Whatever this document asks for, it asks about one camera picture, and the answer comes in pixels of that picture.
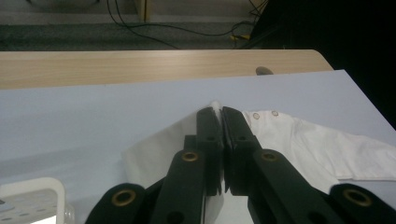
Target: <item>white table surface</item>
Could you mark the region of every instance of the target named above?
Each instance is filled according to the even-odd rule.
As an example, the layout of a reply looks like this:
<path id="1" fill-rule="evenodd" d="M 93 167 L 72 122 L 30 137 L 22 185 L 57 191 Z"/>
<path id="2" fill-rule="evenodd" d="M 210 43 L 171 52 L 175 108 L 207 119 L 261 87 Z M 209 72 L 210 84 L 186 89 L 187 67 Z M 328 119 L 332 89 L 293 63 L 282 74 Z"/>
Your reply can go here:
<path id="1" fill-rule="evenodd" d="M 0 184 L 58 178 L 83 223 L 108 189 L 127 181 L 123 150 L 213 101 L 396 146 L 396 132 L 345 71 L 3 90 Z M 396 182 L 359 184 L 396 207 Z M 216 223 L 251 223 L 245 202 L 227 196 Z"/>

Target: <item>white fabric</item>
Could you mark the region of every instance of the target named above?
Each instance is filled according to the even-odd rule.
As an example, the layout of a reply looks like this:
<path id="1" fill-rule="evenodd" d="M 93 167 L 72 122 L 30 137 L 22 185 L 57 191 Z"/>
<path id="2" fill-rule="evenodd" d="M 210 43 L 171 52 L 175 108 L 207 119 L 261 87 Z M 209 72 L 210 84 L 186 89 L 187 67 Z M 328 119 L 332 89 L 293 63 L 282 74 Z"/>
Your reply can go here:
<path id="1" fill-rule="evenodd" d="M 396 180 L 396 147 L 276 111 L 243 114 L 262 148 L 281 152 L 317 189 L 337 179 Z"/>
<path id="2" fill-rule="evenodd" d="M 218 103 L 212 104 L 219 110 Z M 262 148 L 281 152 L 316 189 L 339 179 L 396 180 L 396 147 L 276 111 L 243 111 Z M 148 187 L 163 178 L 184 136 L 195 134 L 195 113 L 123 153 L 129 181 Z"/>

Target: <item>gray carpet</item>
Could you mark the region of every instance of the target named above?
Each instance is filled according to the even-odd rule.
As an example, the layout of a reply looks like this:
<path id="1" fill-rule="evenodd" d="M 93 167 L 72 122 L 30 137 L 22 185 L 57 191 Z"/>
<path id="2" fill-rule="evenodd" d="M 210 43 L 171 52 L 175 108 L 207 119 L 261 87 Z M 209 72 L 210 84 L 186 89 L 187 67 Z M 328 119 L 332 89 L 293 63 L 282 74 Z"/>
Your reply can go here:
<path id="1" fill-rule="evenodd" d="M 174 25 L 203 34 L 223 34 L 232 30 L 235 23 L 182 22 L 162 25 Z M 252 25 L 240 25 L 234 34 L 249 35 L 252 29 Z M 231 35 L 198 35 L 153 25 L 127 29 L 115 23 L 0 25 L 0 50 L 234 49 L 247 43 L 246 40 L 232 41 Z"/>

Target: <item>white plastic object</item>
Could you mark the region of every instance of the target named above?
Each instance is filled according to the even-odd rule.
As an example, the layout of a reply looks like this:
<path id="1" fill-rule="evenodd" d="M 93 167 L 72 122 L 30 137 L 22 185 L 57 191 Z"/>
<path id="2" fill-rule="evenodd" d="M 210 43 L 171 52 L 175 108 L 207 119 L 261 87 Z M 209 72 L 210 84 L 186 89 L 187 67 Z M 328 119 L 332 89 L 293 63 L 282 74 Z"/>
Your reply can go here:
<path id="1" fill-rule="evenodd" d="M 56 224 L 74 224 L 74 209 L 65 201 L 64 185 L 51 177 L 0 186 L 0 223 L 30 224 L 56 215 Z"/>

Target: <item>electrical cable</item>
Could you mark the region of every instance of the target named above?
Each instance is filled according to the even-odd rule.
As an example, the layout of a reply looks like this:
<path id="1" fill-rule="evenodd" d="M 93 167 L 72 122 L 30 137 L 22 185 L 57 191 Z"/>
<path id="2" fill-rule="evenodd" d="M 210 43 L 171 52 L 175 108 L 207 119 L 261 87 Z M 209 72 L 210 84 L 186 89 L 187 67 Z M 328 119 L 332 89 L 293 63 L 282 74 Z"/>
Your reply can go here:
<path id="1" fill-rule="evenodd" d="M 241 22 L 238 22 L 237 24 L 234 24 L 231 30 L 229 30 L 229 31 L 227 31 L 227 32 L 224 32 L 224 33 L 219 33 L 219 34 L 205 34 L 205 33 L 196 32 L 196 31 L 193 31 L 193 30 L 189 30 L 189 29 L 182 28 L 182 27 L 178 27 L 178 26 L 174 26 L 174 25 L 158 24 L 158 23 L 145 23 L 145 24 L 139 24 L 139 25 L 128 25 L 128 24 L 123 20 L 121 14 L 120 14 L 120 8 L 119 8 L 119 5 L 118 5 L 118 0 L 115 0 L 115 4 L 116 4 L 116 9 L 117 9 L 117 14 L 118 14 L 118 16 L 119 16 L 121 22 L 118 22 L 118 21 L 113 17 L 113 15 L 112 15 L 112 13 L 111 13 L 111 10 L 110 10 L 109 0 L 107 0 L 107 10 L 108 10 L 108 13 L 109 13 L 111 19 L 112 19 L 118 26 L 127 28 L 127 29 L 128 29 L 131 33 L 133 33 L 134 35 L 138 35 L 138 36 L 140 36 L 140 37 L 144 37 L 144 38 L 148 38 L 148 39 L 151 39 L 151 40 L 160 42 L 160 43 L 165 44 L 165 45 L 167 45 L 167 46 L 169 46 L 169 47 L 171 47 L 171 48 L 174 48 L 174 49 L 178 49 L 178 47 L 173 46 L 173 45 L 171 45 L 171 44 L 169 44 L 169 43 L 166 43 L 166 42 L 164 42 L 164 41 L 162 41 L 162 40 L 160 40 L 160 39 L 157 39 L 157 38 L 154 38 L 154 37 L 151 37 L 151 36 L 148 36 L 148 35 L 141 35 L 141 34 L 137 33 L 136 31 L 134 31 L 134 30 L 132 30 L 132 29 L 133 29 L 133 28 L 139 28 L 139 27 L 147 27 L 147 26 L 157 26 L 157 27 L 164 27 L 164 28 L 177 29 L 177 30 L 180 30 L 180 31 L 184 31 L 184 32 L 188 32 L 188 33 L 192 33 L 192 34 L 196 34 L 196 35 L 204 35 L 204 36 L 223 36 L 223 35 L 232 34 L 232 36 L 234 36 L 234 33 L 233 33 L 233 32 L 234 32 L 237 28 L 239 28 L 241 25 L 254 25 L 254 24 L 255 24 L 255 22 L 251 22 L 251 21 L 241 21 Z M 260 9 L 259 9 L 258 7 L 255 7 L 255 9 L 253 9 L 253 10 L 257 10 L 258 12 L 260 12 Z M 236 47 L 236 43 L 235 43 L 235 41 L 234 41 L 234 42 L 233 42 L 233 48 L 235 49 L 235 47 Z"/>
<path id="2" fill-rule="evenodd" d="M 119 14 L 119 16 L 120 16 L 120 10 L 119 10 L 119 5 L 118 5 L 117 0 L 116 0 L 116 7 L 117 7 L 118 14 Z M 154 37 L 151 37 L 151 36 L 148 36 L 148 35 L 141 35 L 141 34 L 135 32 L 134 30 L 132 30 L 132 29 L 125 23 L 125 21 L 122 19 L 121 16 L 120 16 L 121 23 L 117 22 L 117 21 L 114 19 L 112 13 L 111 13 L 110 4 L 109 4 L 108 0 L 107 0 L 107 10 L 108 10 L 108 13 L 110 14 L 111 19 L 112 19 L 118 26 L 127 28 L 127 29 L 128 29 L 131 33 L 133 33 L 134 35 L 137 35 L 137 36 L 140 36 L 140 37 L 143 37 L 143 38 L 147 38 L 147 39 L 154 40 L 154 41 L 156 41 L 156 42 L 165 44 L 166 46 L 169 46 L 169 47 L 171 47 L 171 48 L 173 48 L 173 49 L 178 49 L 178 47 L 173 46 L 173 45 L 171 45 L 171 44 L 169 44 L 169 43 L 166 43 L 165 41 L 162 41 L 162 40 L 160 40 L 160 39 L 157 39 L 157 38 L 154 38 Z"/>

